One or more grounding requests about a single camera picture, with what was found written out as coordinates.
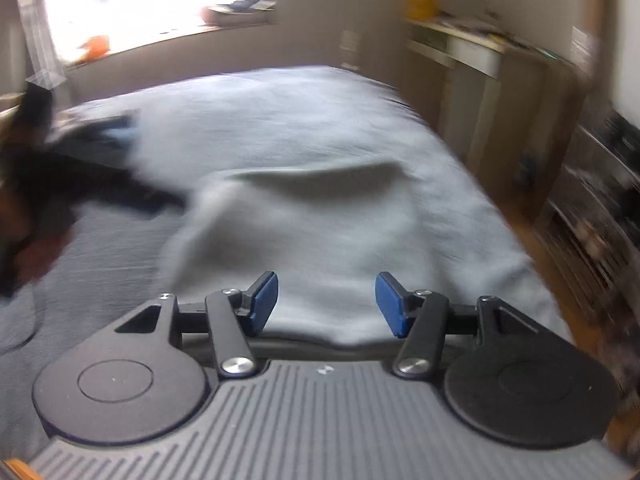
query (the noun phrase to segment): wooden floor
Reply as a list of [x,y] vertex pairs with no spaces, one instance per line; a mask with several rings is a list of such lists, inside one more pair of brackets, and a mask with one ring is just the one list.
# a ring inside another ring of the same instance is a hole
[[[602,337],[602,332],[598,328],[588,325],[580,314],[574,298],[551,256],[534,234],[531,222],[520,212],[515,204],[501,205],[500,210],[510,224],[511,229],[520,239],[520,243],[532,257],[536,270],[546,283],[546,286],[555,295],[562,311],[562,316],[571,329],[576,345],[578,348],[594,355],[596,345]],[[640,428],[640,411],[624,417],[616,417],[609,427],[607,443],[613,450],[620,451],[624,449],[628,436],[638,428]]]

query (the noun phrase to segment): metal screw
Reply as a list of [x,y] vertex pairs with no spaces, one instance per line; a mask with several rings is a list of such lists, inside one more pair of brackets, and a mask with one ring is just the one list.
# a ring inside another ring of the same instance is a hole
[[247,357],[231,357],[222,363],[222,369],[232,375],[247,374],[254,366],[254,362]]
[[429,371],[431,363],[427,359],[409,357],[398,364],[398,370],[407,375],[419,375]]

